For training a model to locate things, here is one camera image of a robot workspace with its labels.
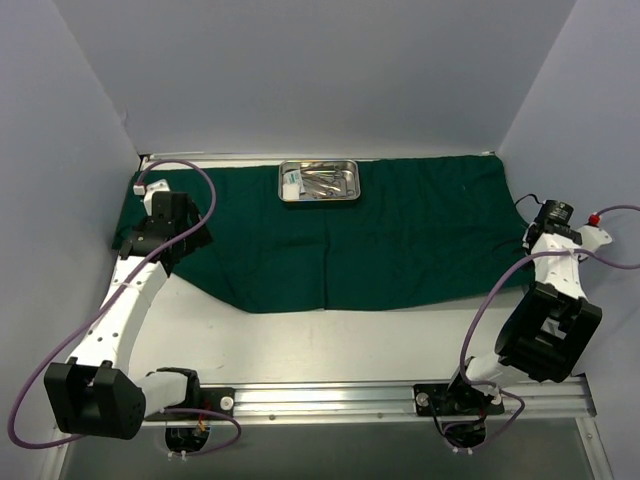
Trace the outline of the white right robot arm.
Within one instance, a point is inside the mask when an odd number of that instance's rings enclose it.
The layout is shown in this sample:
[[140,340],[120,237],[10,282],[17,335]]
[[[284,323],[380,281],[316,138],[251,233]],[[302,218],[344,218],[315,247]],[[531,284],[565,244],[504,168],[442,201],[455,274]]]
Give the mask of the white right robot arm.
[[455,412],[494,401],[500,391],[525,380],[563,382],[573,370],[602,319],[579,275],[586,259],[578,249],[595,252],[613,242],[599,218],[574,230],[573,207],[547,200],[523,237],[534,280],[500,330],[494,350],[468,358],[444,388],[444,400]]

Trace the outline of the white gauze packet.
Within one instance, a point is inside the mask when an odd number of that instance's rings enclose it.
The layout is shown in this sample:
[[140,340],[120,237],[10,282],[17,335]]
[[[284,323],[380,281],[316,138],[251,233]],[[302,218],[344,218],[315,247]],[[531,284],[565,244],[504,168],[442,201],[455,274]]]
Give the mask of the white gauze packet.
[[299,169],[289,170],[282,176],[282,198],[284,201],[298,201],[305,193],[304,182]]

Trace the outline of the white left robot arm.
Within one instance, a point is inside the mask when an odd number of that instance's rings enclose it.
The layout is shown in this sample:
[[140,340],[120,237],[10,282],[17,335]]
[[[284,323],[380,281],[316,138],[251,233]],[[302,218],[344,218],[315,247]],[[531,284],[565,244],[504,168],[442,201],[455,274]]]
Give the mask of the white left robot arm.
[[133,380],[134,344],[152,302],[175,266],[212,241],[191,197],[166,180],[137,185],[145,217],[118,253],[111,286],[82,341],[69,358],[51,363],[44,385],[64,433],[129,440],[144,419],[168,409],[179,419],[202,405],[196,371],[163,367]]

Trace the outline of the dark green surgical cloth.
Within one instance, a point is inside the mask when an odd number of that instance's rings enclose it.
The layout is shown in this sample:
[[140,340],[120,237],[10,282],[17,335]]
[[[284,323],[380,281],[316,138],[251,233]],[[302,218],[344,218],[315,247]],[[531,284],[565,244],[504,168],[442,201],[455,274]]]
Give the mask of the dark green surgical cloth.
[[175,275],[250,313],[381,311],[487,293],[524,252],[524,220],[491,156],[359,166],[352,202],[287,204],[274,166],[153,170],[208,216],[212,243]]

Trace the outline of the stainless steel instrument tray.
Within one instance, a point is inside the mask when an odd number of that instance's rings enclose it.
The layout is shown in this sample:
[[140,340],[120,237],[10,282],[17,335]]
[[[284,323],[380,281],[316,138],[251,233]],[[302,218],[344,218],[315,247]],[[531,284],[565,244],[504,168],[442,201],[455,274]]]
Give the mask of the stainless steel instrument tray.
[[[346,187],[346,195],[344,197],[332,197],[332,198],[314,198],[306,193],[301,195],[298,201],[284,201],[282,198],[282,176],[289,170],[299,169],[309,164],[335,164],[343,171],[343,177],[330,177],[330,176],[318,176],[318,175],[305,175],[304,178],[316,178],[324,179],[325,181],[341,181]],[[313,202],[336,202],[336,201],[355,201],[360,197],[361,187],[359,179],[359,167],[353,160],[288,160],[282,162],[278,167],[278,196],[281,201],[285,203],[313,203]]]

